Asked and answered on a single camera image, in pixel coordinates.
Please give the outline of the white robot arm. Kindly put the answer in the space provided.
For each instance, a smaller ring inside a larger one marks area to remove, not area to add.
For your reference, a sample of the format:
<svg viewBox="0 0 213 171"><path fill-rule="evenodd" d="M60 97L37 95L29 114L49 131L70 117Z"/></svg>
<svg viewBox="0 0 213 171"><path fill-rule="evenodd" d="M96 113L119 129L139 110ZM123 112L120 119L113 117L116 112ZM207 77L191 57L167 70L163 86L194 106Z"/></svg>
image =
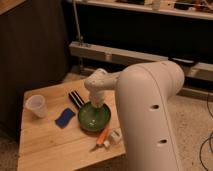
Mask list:
<svg viewBox="0 0 213 171"><path fill-rule="evenodd" d="M184 72L171 61L134 64L121 72L96 70L84 82L93 106L115 92L130 171L183 171L167 101L184 84Z"/></svg>

